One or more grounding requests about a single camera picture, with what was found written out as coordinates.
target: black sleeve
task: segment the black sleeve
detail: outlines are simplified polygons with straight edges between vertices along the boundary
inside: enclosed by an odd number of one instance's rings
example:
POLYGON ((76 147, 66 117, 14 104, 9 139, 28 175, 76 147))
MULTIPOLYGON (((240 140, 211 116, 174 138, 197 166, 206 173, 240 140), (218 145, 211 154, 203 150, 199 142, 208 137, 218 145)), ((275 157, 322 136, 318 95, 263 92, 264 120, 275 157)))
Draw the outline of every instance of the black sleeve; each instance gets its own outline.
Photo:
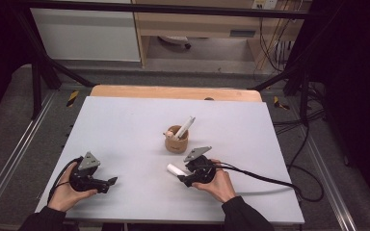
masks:
POLYGON ((248 205, 241 196, 236 196, 222 205, 225 212, 225 231, 275 230, 259 212, 248 205))
POLYGON ((45 206, 40 213, 27 217, 18 231, 67 231, 67 227, 63 225, 65 217, 65 212, 45 206))

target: white table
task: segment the white table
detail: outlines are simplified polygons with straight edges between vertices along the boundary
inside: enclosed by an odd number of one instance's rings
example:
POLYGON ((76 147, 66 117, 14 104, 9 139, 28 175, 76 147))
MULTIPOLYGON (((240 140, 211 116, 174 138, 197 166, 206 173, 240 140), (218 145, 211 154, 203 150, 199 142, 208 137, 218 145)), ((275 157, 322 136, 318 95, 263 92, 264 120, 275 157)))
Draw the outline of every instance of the white table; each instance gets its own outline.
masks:
MULTIPOLYGON (((67 218, 107 222, 218 223, 221 203, 206 192, 187 188, 166 167, 185 170, 183 159, 195 147, 212 146, 205 154, 240 169, 291 182, 265 103, 187 99, 86 98, 65 149, 47 184, 50 187, 70 160, 87 151, 101 162, 94 178, 119 179, 108 193, 80 201, 67 218), (188 116, 188 149, 172 154, 163 133, 188 116)), ((235 191, 273 224, 304 223, 294 191, 230 171, 235 191)))

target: wire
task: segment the wire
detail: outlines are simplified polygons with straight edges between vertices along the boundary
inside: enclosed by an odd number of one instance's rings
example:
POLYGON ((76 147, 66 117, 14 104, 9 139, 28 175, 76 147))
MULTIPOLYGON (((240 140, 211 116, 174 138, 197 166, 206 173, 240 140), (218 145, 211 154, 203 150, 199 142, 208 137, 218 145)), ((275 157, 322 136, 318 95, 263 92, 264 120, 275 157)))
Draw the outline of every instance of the wire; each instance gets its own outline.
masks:
POLYGON ((310 126, 307 126, 307 131, 305 132, 305 138, 304 138, 304 141, 302 143, 302 145, 300 146, 299 150, 297 151, 296 155, 294 155, 293 159, 291 160, 290 162, 290 165, 289 167, 287 168, 287 172, 290 173, 290 169, 291 169, 291 166, 294 165, 294 162, 296 161, 297 157, 299 156, 299 154, 302 152, 305 144, 307 143, 307 138, 308 138, 308 132, 310 131, 310 126))
POLYGON ((68 181, 67 182, 64 182, 62 184, 59 184, 59 180, 60 178, 63 176, 63 174, 65 173, 66 169, 73 163, 73 162, 81 162, 83 160, 83 157, 79 157, 79 158, 76 158, 72 161, 70 161, 69 163, 67 163, 67 165, 62 169, 62 171, 59 173, 58 177, 56 178, 55 180, 55 183, 53 183, 53 186, 52 188, 50 189, 50 192, 49 192, 49 196, 47 197, 47 204, 50 202, 50 199, 52 198, 53 196, 53 193, 56 191, 57 187, 65 184, 65 183, 69 183, 68 181))
MULTIPOLYGON (((314 121, 319 118, 325 117, 326 112, 324 109, 317 110, 307 116, 307 121, 314 121)), ((273 126, 275 128, 281 127, 281 129, 276 131, 277 135, 290 131, 303 123, 302 119, 291 120, 291 121, 275 121, 273 122, 273 126)))
POLYGON ((296 194, 299 196, 300 199, 303 199, 305 201, 319 202, 324 197, 324 188, 323 188, 323 185, 321 184, 321 182, 314 175, 312 175, 309 171, 305 170, 302 167, 293 166, 293 167, 295 167, 297 169, 300 169, 300 170, 304 171, 305 173, 309 174, 312 178, 315 179, 315 181, 319 184, 319 186, 321 188, 320 196, 317 197, 317 198, 315 198, 315 199, 307 198, 307 197, 303 196, 302 190, 299 187, 297 187, 296 185, 294 185, 294 184, 283 182, 283 181, 279 181, 279 180, 275 180, 275 179, 271 179, 271 178, 267 178, 267 177, 264 177, 264 176, 261 176, 261 175, 257 175, 257 174, 254 174, 252 172, 239 169, 238 167, 234 167, 234 166, 232 166, 230 164, 227 164, 227 163, 224 163, 224 162, 221 162, 221 164, 222 165, 226 165, 228 167, 215 166, 215 168, 222 168, 222 169, 234 170, 234 171, 237 171, 237 172, 244 173, 244 174, 246 174, 246 175, 248 175, 250 177, 256 178, 256 179, 261 180, 261 181, 265 181, 265 182, 269 182, 269 183, 273 183, 273 184, 278 184, 278 185, 290 187, 290 188, 292 188, 296 192, 296 194))

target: hand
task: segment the hand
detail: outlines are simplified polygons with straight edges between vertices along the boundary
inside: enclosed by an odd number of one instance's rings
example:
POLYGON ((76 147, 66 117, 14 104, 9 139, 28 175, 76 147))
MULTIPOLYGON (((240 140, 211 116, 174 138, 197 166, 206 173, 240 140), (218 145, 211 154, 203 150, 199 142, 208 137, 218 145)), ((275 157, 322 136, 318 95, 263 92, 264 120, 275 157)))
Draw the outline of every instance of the hand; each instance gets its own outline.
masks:
MULTIPOLYGON (((211 160, 216 165, 220 165, 220 161, 211 160)), ((236 192, 233 189, 232 182, 230 181, 229 173, 221 168, 216 168, 216 174, 213 180, 208 184, 202 184, 195 182, 192 184, 193 187, 200 191, 206 191, 215 197, 215 199, 225 203, 229 199, 236 196, 236 192)))
POLYGON ((65 173, 60 178, 58 187, 53 193, 53 196, 50 199, 47 207, 54 210, 66 212, 80 200, 88 198, 97 193, 97 190, 77 192, 70 186, 68 181, 70 179, 70 174, 76 165, 77 163, 74 162, 66 169, 65 173))

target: small device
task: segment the small device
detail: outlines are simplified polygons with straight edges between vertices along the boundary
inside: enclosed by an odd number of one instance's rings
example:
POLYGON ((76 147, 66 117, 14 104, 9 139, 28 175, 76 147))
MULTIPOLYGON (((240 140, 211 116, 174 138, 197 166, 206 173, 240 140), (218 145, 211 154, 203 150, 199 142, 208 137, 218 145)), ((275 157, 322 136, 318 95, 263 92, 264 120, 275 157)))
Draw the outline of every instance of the small device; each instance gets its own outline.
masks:
POLYGON ((194 148, 191 153, 185 158, 184 162, 188 162, 185 166, 193 174, 177 175, 178 179, 183 182, 187 187, 191 187, 194 182, 203 184, 209 183, 213 180, 216 174, 216 166, 208 160, 203 153, 212 149, 211 146, 194 148))
POLYGON ((100 162, 91 152, 87 152, 71 172, 70 186, 78 192, 96 189, 99 193, 107 193, 110 186, 116 184, 118 178, 113 177, 108 181, 94 179, 93 175, 99 166, 100 162))

